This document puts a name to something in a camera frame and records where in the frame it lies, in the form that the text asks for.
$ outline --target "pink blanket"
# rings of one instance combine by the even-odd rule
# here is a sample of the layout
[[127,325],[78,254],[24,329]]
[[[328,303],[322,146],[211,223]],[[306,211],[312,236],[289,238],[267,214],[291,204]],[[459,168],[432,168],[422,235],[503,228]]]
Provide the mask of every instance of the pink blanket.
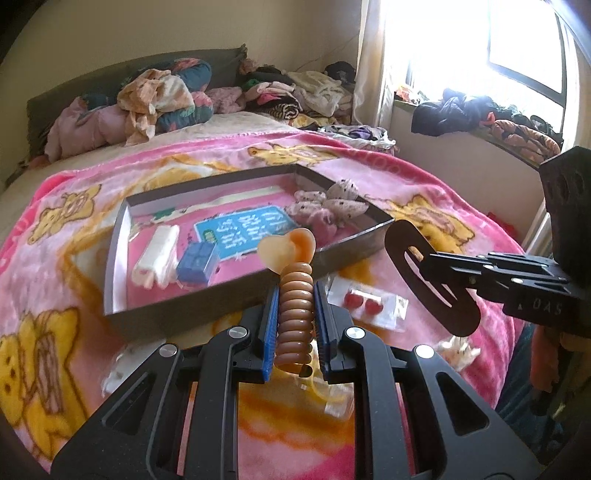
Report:
[[[45,467],[104,400],[101,383],[122,339],[102,314],[105,261],[121,201],[130,194],[235,169],[301,163],[353,179],[381,208],[415,223],[439,250],[520,252],[485,215],[442,182],[390,155],[354,150],[316,134],[237,135],[190,141],[47,179],[0,250],[0,407]],[[382,252],[341,272],[410,300],[405,331],[376,330],[395,346],[447,338]],[[478,299],[482,349],[464,378],[494,406],[522,322]],[[210,335],[237,322],[228,315]],[[318,398],[273,373],[241,387],[242,479],[353,478],[353,420],[324,412]]]

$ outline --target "window frame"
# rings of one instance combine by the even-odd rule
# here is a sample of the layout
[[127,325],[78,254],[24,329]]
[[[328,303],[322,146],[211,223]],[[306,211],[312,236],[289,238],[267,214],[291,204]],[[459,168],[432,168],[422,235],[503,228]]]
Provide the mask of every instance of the window frame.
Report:
[[[516,72],[510,68],[504,67],[503,65],[499,65],[496,63],[491,62],[491,30],[492,30],[492,18],[491,18],[491,6],[493,0],[488,1],[488,43],[486,46],[486,65],[493,70],[494,72],[503,75],[503,77],[509,78],[514,80],[515,82],[519,82],[522,85],[525,85],[527,88],[543,95],[547,99],[557,103],[562,107],[562,121],[560,122],[560,130],[558,132],[562,133],[564,128],[564,115],[566,113],[566,94],[567,94],[567,73],[566,73],[566,50],[564,46],[564,33],[562,27],[562,21],[558,16],[558,13],[554,12],[554,17],[556,18],[556,23],[558,25],[558,40],[560,42],[560,55],[561,55],[561,62],[562,62],[562,91],[557,92],[556,90],[544,85],[543,83],[534,80],[527,75],[524,75],[520,72]],[[408,62],[407,68],[407,75],[406,75],[406,83],[414,87],[414,76],[413,76],[413,61],[412,59]]]

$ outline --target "window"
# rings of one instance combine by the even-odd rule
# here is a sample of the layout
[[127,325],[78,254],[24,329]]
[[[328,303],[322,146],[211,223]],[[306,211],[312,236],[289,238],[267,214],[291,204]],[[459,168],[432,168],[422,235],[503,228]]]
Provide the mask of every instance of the window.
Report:
[[415,0],[408,81],[429,99],[446,87],[515,105],[562,131],[566,59],[560,21],[543,0]]

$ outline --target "bed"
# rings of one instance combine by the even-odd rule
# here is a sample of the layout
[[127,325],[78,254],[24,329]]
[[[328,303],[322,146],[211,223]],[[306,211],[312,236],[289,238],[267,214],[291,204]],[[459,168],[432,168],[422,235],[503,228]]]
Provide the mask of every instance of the bed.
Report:
[[[108,395],[105,381],[126,351],[102,314],[106,251],[121,200],[196,176],[289,163],[353,179],[361,195],[410,220],[435,249],[521,252],[497,224],[419,168],[254,113],[216,115],[146,144],[26,171],[0,197],[0,407],[43,467]],[[369,326],[386,343],[412,348],[449,337],[385,252],[340,275],[409,299],[404,331]],[[482,322],[471,341],[482,353],[462,375],[494,406],[523,325],[499,305],[477,303]],[[167,340],[183,348],[205,343],[239,315]],[[142,348],[147,355],[153,346]],[[353,419],[327,412],[322,395],[287,374],[241,388],[238,435],[243,479],[353,478]]]

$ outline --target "blue gripper pad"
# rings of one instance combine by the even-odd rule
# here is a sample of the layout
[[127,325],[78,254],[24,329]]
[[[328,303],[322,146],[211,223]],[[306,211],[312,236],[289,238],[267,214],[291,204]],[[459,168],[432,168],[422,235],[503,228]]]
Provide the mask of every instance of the blue gripper pad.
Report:
[[273,360],[275,359],[275,344],[277,343],[277,322],[279,321],[279,287],[275,287],[269,305],[267,329],[262,359],[262,374],[265,382],[269,381]]
[[318,360],[320,364],[320,371],[326,378],[329,369],[330,358],[328,357],[330,348],[328,333],[326,332],[326,322],[324,307],[327,306],[323,302],[322,291],[324,290],[324,284],[322,282],[314,283],[314,330],[316,331],[316,345],[318,347]]

